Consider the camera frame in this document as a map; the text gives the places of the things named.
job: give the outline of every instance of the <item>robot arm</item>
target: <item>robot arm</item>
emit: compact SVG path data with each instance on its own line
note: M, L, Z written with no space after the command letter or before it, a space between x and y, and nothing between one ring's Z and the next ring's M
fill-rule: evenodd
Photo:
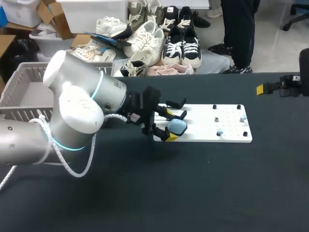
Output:
M263 83L256 88L256 94L272 94L279 90L280 97L298 97L300 94L309 96L309 48L299 54L300 76L285 75L275 83Z
M142 93L130 91L126 85L94 68L92 65L58 51L49 62L43 83L54 93L54 108L49 122L54 143L66 162L83 150L101 128L104 118L118 115L127 123L141 126L145 135L156 135L162 141L174 141L187 129L181 116L159 106L161 93L148 87ZM174 108L181 104L167 102ZM153 124L154 112L170 120L165 130ZM0 123L0 165L56 163L59 158L50 148L41 125L14 120Z

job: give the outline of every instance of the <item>black shoe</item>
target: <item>black shoe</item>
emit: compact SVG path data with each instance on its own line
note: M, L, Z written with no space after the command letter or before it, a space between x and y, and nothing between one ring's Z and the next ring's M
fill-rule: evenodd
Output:
M232 56L232 48L226 47L224 43L220 43L214 46L211 46L208 48L213 53L216 53L218 55L228 55Z
M194 27L190 27L185 31L182 51L182 65L192 65L192 68L194 69L197 69L201 65L202 56L199 39L194 31Z
M178 27L183 30L186 30L187 28L191 26L193 26L191 9L188 6L184 6L179 13Z
M211 23L198 14L197 11L193 11L192 19L194 26L197 28L209 28Z
M243 68L243 69L239 69L236 67L236 65L234 66L230 66L230 68L226 71L223 72L223 74L243 74L243 73L246 73L246 74L250 74L250 73L253 73L252 69L250 68L250 66L246 67L246 68Z
M163 8L162 25L160 26L164 32L169 32L173 26L178 24L178 8L169 6Z
M181 64L182 44L182 32L178 26L173 26L165 40L162 52L161 60L164 65Z

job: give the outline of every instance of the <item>white pegboard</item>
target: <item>white pegboard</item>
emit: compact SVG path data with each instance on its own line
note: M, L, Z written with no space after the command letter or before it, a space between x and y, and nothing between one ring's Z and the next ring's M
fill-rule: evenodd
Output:
M186 110L187 116L184 121L188 124L186 132L175 142L216 142L216 143L250 143L252 134L249 127L248 119L240 122L243 115L247 115L245 107L237 109L238 105L197 105L185 104L181 110L170 109L170 111L180 116ZM154 115L156 126L163 129L168 126L169 121L160 117L158 113ZM223 130L221 136L217 136L218 129ZM154 136L155 141L161 141L160 138Z

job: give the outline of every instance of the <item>white storage box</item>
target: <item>white storage box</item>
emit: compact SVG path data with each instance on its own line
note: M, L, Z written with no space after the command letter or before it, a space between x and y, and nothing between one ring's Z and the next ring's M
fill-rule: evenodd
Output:
M39 3L40 0L2 0L8 21L30 28L42 22L36 10Z
M72 39L62 40L61 38L45 38L36 36L39 31L35 30L29 34L29 38L34 39L45 57L52 57L59 50L68 50L73 42Z
M61 3L70 31L96 33L97 20L115 17L126 23L127 0L57 0Z

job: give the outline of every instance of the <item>black tablecloth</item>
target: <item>black tablecloth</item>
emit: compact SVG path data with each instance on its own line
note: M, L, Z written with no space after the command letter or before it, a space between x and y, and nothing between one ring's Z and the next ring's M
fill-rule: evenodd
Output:
M259 84L281 75L125 79L135 90L160 89L162 103L243 104L253 141L164 144L110 121L84 178L63 167L17 167L0 193L0 230L308 232L309 98L256 96Z

